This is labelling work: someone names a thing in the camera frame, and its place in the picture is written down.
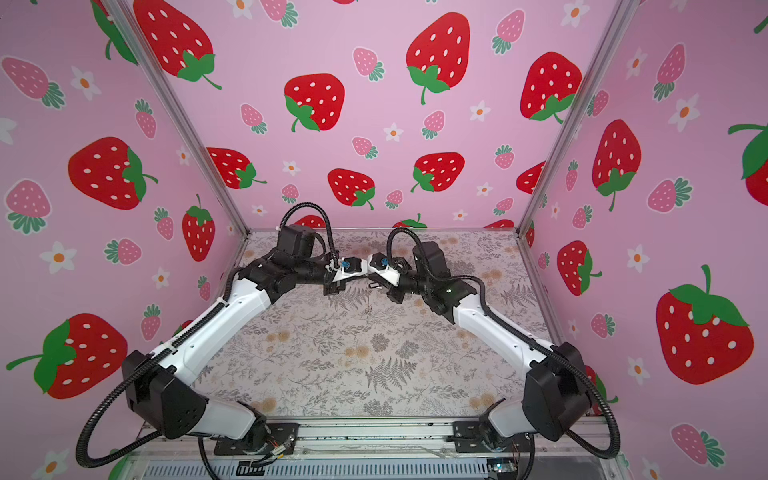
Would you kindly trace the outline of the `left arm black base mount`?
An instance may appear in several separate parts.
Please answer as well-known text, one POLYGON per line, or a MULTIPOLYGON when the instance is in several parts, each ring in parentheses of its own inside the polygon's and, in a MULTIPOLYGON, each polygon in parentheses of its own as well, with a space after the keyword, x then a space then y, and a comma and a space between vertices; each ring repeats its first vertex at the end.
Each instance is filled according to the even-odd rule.
POLYGON ((299 427, 299 423, 287 422, 258 424, 244 439, 219 439, 213 452, 217 457, 238 455, 267 457, 274 450, 278 450, 277 455, 291 455, 298 438, 299 427))

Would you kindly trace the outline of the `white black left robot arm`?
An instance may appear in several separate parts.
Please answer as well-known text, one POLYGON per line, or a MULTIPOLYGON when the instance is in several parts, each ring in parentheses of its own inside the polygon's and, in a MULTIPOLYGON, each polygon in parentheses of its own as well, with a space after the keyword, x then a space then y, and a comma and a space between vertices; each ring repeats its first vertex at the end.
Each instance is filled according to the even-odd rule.
POLYGON ((267 441, 270 430, 258 410, 205 396, 192 385, 233 336, 296 286, 320 285, 331 295, 367 276, 367 261, 342 258, 334 247, 313 256, 316 237, 309 227, 283 227, 276 247, 234 271, 224 294, 205 313, 151 353, 126 358, 128 406, 154 427, 155 437, 223 437, 245 443, 249 451, 267 441))

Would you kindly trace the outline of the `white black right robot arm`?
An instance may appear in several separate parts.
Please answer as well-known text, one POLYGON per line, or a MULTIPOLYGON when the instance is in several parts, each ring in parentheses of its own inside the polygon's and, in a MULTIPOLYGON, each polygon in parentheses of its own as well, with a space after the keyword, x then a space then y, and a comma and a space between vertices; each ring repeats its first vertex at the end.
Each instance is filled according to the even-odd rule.
POLYGON ((433 313, 484 341, 523 377, 520 400, 501 400, 485 412, 487 441, 523 433, 551 441, 576 438, 572 427, 599 398, 579 351, 542 341, 491 308, 483 281, 452 274, 436 243, 416 241, 413 259, 410 265, 391 251, 374 254, 370 277, 396 303, 407 294, 420 296, 433 313))

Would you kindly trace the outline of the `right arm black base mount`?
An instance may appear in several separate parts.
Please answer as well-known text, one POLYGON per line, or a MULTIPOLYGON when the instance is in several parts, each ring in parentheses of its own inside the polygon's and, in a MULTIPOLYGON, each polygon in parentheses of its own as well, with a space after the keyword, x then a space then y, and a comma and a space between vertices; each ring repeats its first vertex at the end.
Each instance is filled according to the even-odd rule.
POLYGON ((452 430, 451 442, 458 453, 530 453, 535 447, 530 433, 500 437, 487 422, 479 420, 454 421, 452 430))

